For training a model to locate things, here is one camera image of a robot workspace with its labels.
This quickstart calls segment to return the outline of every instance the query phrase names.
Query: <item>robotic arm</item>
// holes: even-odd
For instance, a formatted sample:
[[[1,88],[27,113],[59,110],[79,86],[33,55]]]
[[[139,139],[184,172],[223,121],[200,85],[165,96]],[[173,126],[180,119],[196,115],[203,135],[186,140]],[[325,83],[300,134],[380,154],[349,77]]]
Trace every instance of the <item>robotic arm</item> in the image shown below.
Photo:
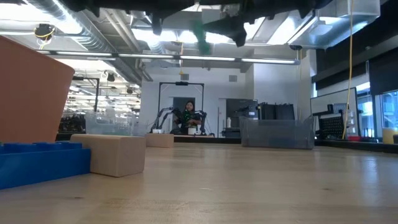
[[[204,111],[195,111],[195,114],[197,114],[200,117],[201,120],[201,125],[200,125],[200,134],[201,135],[206,135],[206,129],[205,129],[205,125],[206,125],[206,116],[207,113]]]
[[[156,120],[155,120],[154,124],[152,125],[152,127],[150,128],[150,133],[152,133],[153,129],[158,129],[159,128],[159,119],[162,116],[163,112],[164,111],[168,111],[168,110],[173,110],[173,107],[171,106],[171,107],[168,107],[168,108],[163,108],[163,109],[161,109],[159,111],[159,113],[157,113]]]
[[[179,119],[182,119],[182,113],[181,113],[181,111],[180,111],[178,108],[175,108],[175,109],[172,110],[171,112],[168,112],[167,114],[164,115],[163,121],[162,121],[162,123],[160,124],[159,129],[162,129],[163,124],[164,124],[164,121],[167,119],[168,115],[170,115],[170,114],[175,114],[176,117],[178,117]]]

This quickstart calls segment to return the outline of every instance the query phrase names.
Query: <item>cable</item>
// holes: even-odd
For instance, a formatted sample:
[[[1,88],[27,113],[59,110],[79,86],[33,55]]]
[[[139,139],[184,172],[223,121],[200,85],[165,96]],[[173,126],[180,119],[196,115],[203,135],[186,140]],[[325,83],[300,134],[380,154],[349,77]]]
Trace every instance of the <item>cable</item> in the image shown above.
[[[351,78],[353,77],[353,13],[354,13],[354,0],[351,0],[351,24],[350,24],[350,34],[349,34],[349,79],[348,79],[348,94],[347,94],[347,105],[346,105],[346,116],[344,121],[344,131],[341,139],[345,138],[347,132],[347,119],[348,119],[348,104],[349,104],[349,94],[351,88]]]

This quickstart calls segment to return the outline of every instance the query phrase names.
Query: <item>clear plastic bin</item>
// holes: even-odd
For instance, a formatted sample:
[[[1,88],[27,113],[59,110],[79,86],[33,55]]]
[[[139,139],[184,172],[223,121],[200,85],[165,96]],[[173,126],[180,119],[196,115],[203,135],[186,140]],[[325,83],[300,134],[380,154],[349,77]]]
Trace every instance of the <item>clear plastic bin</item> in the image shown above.
[[[132,136],[136,116],[131,113],[86,113],[87,134]]]
[[[313,149],[313,117],[294,120],[253,120],[240,117],[242,146]]]

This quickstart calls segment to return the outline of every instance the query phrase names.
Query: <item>ventilation duct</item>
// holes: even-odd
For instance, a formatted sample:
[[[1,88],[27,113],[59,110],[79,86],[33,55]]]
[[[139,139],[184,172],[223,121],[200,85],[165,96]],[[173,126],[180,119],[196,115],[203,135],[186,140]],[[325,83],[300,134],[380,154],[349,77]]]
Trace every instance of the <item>ventilation duct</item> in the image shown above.
[[[75,37],[74,40],[84,46],[89,52],[116,52],[111,44],[102,36],[101,32],[92,24],[84,13],[71,12],[67,7],[57,0],[26,0],[29,4],[50,14],[59,22],[67,22],[71,26],[81,27],[81,34],[84,37]],[[141,83],[141,77],[133,72],[120,58],[109,61],[128,82]]]

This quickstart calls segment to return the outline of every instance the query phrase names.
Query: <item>wooden block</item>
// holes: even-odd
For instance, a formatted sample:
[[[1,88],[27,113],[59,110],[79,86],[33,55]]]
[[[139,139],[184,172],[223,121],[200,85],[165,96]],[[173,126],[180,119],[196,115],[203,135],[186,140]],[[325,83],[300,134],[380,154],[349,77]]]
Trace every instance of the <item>wooden block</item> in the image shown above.
[[[144,137],[74,134],[70,141],[91,149],[90,172],[122,177],[144,170]]]
[[[173,134],[146,134],[147,147],[174,147]]]

